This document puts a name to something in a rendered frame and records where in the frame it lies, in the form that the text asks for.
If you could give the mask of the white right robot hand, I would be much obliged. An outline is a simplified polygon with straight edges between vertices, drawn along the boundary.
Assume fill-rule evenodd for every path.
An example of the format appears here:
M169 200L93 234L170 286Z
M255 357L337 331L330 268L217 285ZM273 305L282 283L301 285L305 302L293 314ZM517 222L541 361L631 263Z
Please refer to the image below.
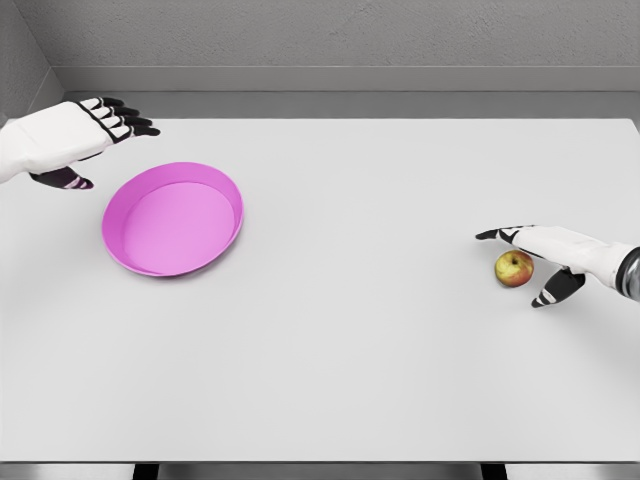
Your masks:
M500 239L529 255L561 266L532 300L533 308L561 303L581 289L586 274L591 273L589 262L607 246L603 241L563 227L536 225L490 229L477 233L475 238Z

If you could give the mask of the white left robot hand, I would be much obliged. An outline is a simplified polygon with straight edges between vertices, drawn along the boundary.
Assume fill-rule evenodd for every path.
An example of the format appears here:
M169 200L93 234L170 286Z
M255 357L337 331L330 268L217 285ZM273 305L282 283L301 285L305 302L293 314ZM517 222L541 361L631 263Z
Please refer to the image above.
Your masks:
M117 98L64 101L19 118L27 140L27 174L56 189L90 190L91 180L72 165L102 154L127 139L158 136L150 119Z

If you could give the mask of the red yellow apple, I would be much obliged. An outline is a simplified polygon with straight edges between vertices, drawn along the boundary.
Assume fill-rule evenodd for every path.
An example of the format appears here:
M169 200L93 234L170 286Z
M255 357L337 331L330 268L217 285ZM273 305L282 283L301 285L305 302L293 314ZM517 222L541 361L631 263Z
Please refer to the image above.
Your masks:
M534 273L532 257L520 250L503 253L494 264L496 279L506 287L516 288L528 283Z

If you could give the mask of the pink round plate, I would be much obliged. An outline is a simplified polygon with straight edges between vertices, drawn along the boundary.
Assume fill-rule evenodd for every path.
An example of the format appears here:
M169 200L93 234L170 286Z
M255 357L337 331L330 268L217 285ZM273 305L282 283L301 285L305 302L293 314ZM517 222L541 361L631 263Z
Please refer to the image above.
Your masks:
M105 208L101 233L111 257L152 277L199 270L234 242L244 219L236 183L201 163L174 162L125 183Z

